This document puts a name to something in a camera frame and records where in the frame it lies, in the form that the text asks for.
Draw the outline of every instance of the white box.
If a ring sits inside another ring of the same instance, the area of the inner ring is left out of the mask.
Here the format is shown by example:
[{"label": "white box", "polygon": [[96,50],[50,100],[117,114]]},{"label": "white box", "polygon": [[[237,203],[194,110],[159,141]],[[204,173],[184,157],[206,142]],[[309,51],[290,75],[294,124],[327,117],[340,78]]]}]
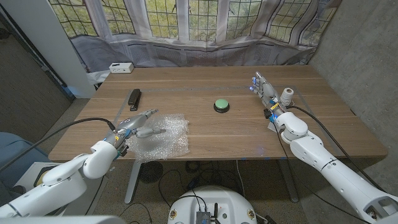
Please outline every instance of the white box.
[{"label": "white box", "polygon": [[134,66],[132,63],[116,62],[112,63],[111,66],[109,66],[109,69],[112,73],[131,73],[134,69]]}]

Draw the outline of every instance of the robot finger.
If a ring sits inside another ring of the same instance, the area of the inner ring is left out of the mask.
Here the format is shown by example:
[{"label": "robot finger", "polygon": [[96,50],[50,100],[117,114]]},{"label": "robot finger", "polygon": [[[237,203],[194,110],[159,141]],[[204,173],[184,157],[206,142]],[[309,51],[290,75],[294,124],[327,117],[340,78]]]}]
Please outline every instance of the robot finger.
[{"label": "robot finger", "polygon": [[147,110],[144,112],[141,112],[140,115],[145,115],[147,118],[149,118],[152,114],[158,112],[158,109],[152,109],[152,110]]}]

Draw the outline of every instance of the black cable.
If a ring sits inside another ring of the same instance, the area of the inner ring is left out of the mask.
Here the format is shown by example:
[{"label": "black cable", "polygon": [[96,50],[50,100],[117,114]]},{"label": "black cable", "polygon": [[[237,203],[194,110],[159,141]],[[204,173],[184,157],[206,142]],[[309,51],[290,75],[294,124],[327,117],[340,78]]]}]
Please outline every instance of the black cable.
[{"label": "black cable", "polygon": [[183,191],[185,191],[185,187],[182,185],[182,179],[181,179],[181,173],[180,173],[180,171],[178,171],[178,170],[176,170],[176,169],[173,169],[173,170],[169,170],[169,171],[167,171],[166,173],[164,173],[164,174],[162,175],[162,177],[160,178],[160,180],[159,180],[158,189],[159,189],[160,196],[162,196],[162,199],[166,202],[166,204],[171,208],[172,205],[173,205],[176,201],[180,200],[181,198],[196,197],[196,198],[197,198],[197,201],[198,201],[198,205],[199,205],[199,211],[201,212],[200,203],[199,203],[199,199],[198,199],[198,198],[200,198],[200,199],[203,201],[203,203],[205,204],[205,212],[207,212],[206,202],[204,201],[203,198],[197,196],[196,193],[193,191],[193,189],[192,189],[192,192],[193,192],[194,195],[186,195],[186,196],[180,197],[180,198],[178,198],[176,201],[174,201],[171,205],[167,202],[166,198],[163,196],[163,193],[162,193],[162,190],[161,190],[161,188],[160,188],[160,185],[161,185],[161,181],[162,181],[163,177],[164,177],[166,174],[168,174],[169,172],[172,172],[172,171],[177,172],[178,175],[180,176],[180,184],[181,184],[181,187],[182,187]]},{"label": "black cable", "polygon": [[179,197],[176,201],[178,201],[178,200],[180,200],[180,199],[183,199],[183,198],[187,198],[187,197],[196,197],[197,199],[199,198],[199,199],[205,204],[205,212],[207,212],[207,205],[206,205],[206,202],[205,202],[205,200],[204,200],[203,198],[201,198],[201,197],[199,197],[199,196],[196,196],[196,195],[186,195],[186,196]]},{"label": "black cable", "polygon": [[193,194],[195,195],[195,197],[197,198],[197,202],[198,202],[198,205],[199,205],[199,212],[201,212],[201,208],[200,208],[200,203],[199,203],[199,199],[198,199],[198,196],[195,194],[195,192],[193,191],[193,189],[191,189],[192,190],[192,192],[193,192]]},{"label": "black cable", "polygon": [[295,108],[298,109],[304,113],[306,113],[307,115],[309,115],[312,119],[314,119],[322,128],[323,130],[325,130],[325,132],[329,135],[329,137],[331,138],[331,140],[337,145],[337,147],[344,153],[344,155],[351,161],[351,163],[357,168],[357,170],[360,171],[360,173],[362,173],[367,179],[368,181],[370,181],[370,183],[372,183],[375,187],[377,187],[377,189],[386,192],[382,187],[380,187],[374,180],[372,180],[372,178],[370,176],[368,176],[365,171],[363,171],[361,168],[359,168],[355,162],[353,161],[353,159],[351,158],[351,156],[349,156],[349,154],[343,149],[342,146],[340,146],[340,144],[338,143],[338,141],[330,134],[330,132],[327,130],[327,128],[312,114],[310,114],[308,111],[299,108],[298,106],[286,106],[286,108]]},{"label": "black cable", "polygon": [[123,215],[123,213],[124,213],[127,209],[129,209],[129,207],[131,207],[131,206],[133,206],[133,205],[142,205],[142,206],[147,210],[147,212],[148,212],[149,222],[152,223],[152,217],[150,216],[150,213],[149,213],[148,208],[147,208],[143,203],[140,203],[140,202],[132,203],[132,204],[130,204],[129,206],[127,206],[127,208],[125,208],[125,209],[123,210],[123,212],[120,213],[119,217],[121,217],[121,216]]},{"label": "black cable", "polygon": [[66,124],[64,126],[62,126],[61,128],[58,128],[56,131],[54,131],[53,133],[49,134],[48,136],[42,138],[41,140],[39,140],[38,142],[36,142],[35,144],[31,145],[30,147],[28,147],[27,149],[24,149],[24,151],[22,153],[20,153],[18,156],[14,157],[13,159],[11,159],[9,162],[7,162],[4,166],[2,166],[0,168],[0,172],[2,172],[4,169],[6,169],[7,167],[9,167],[13,162],[17,161],[19,158],[21,158],[22,156],[24,156],[25,154],[27,154],[30,150],[34,149],[36,146],[38,146],[39,144],[41,144],[42,142],[46,141],[48,138],[52,137],[54,134],[57,134],[58,132],[60,132],[61,130],[68,128],[74,124],[78,124],[78,123],[82,123],[85,121],[105,121],[109,128],[111,128],[112,131],[115,130],[114,125],[112,124],[112,122],[108,121],[107,119],[104,118],[85,118],[85,119],[80,119],[78,121],[74,121],[71,122],[69,124]]},{"label": "black cable", "polygon": [[180,173],[180,171],[178,171],[178,170],[176,170],[176,169],[172,169],[172,170],[169,170],[169,171],[167,171],[166,173],[164,173],[164,174],[160,177],[159,183],[158,183],[158,185],[157,185],[157,187],[158,187],[158,189],[159,189],[160,196],[162,196],[163,201],[166,202],[166,204],[167,204],[170,208],[171,208],[172,206],[171,206],[171,204],[169,204],[169,203],[167,202],[166,198],[163,196],[162,190],[160,189],[160,183],[162,182],[163,177],[164,177],[166,174],[168,174],[169,172],[172,172],[172,171],[178,172],[178,175],[180,176],[181,187],[182,187],[183,191],[185,191],[185,188],[184,188],[184,186],[182,185],[181,173]]},{"label": "black cable", "polygon": [[361,220],[362,222],[371,224],[371,223],[367,222],[366,220],[363,220],[362,218],[356,217],[356,216],[354,216],[354,215],[352,215],[352,214],[350,214],[350,213],[344,211],[343,209],[337,207],[336,205],[333,205],[332,203],[326,201],[325,199],[323,199],[323,198],[321,198],[319,195],[317,195],[313,190],[311,190],[309,186],[307,186],[306,184],[304,184],[304,182],[299,178],[299,176],[297,175],[296,171],[293,169],[293,166],[292,166],[291,163],[290,163],[290,159],[289,159],[289,157],[287,156],[285,147],[284,147],[284,145],[282,144],[282,141],[280,140],[279,133],[276,132],[276,135],[278,136],[279,143],[280,143],[280,145],[282,146],[282,149],[284,150],[284,153],[285,153],[285,156],[286,156],[286,159],[287,159],[287,163],[288,163],[288,165],[289,165],[289,167],[290,167],[290,170],[293,172],[293,174],[296,176],[296,178],[301,182],[302,185],[304,185],[304,187],[305,187],[307,190],[309,190],[312,194],[314,194],[315,196],[317,196],[317,198],[319,198],[319,199],[322,200],[323,202],[327,203],[328,205],[332,206],[333,208],[336,208],[336,209],[338,209],[338,210],[344,212],[344,213],[347,214],[347,215],[351,215],[352,217],[357,218],[358,220]]}]

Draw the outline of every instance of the curtain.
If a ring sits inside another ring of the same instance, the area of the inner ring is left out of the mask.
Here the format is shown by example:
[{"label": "curtain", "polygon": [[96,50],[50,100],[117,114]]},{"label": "curtain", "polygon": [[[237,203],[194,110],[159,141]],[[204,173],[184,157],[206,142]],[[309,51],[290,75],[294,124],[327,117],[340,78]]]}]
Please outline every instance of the curtain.
[{"label": "curtain", "polygon": [[340,1],[49,0],[87,73],[306,64]]}]

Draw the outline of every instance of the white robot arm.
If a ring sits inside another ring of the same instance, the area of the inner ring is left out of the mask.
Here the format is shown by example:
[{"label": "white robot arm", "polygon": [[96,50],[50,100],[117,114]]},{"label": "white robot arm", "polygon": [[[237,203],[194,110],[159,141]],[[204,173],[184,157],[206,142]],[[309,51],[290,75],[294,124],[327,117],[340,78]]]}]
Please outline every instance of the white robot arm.
[{"label": "white robot arm", "polygon": [[126,139],[133,135],[146,138],[164,133],[163,129],[140,129],[157,110],[148,110],[119,123],[115,131],[91,147],[92,154],[76,156],[71,161],[51,169],[43,184],[0,207],[0,218],[44,216],[76,200],[87,189],[83,177],[104,176],[119,155],[127,153]]},{"label": "white robot arm", "polygon": [[398,197],[375,188],[330,154],[304,121],[278,103],[272,85],[259,72],[256,75],[251,90],[271,112],[269,119],[284,129],[280,136],[290,144],[293,154],[319,171],[363,220],[378,223],[387,218],[398,222]]}]

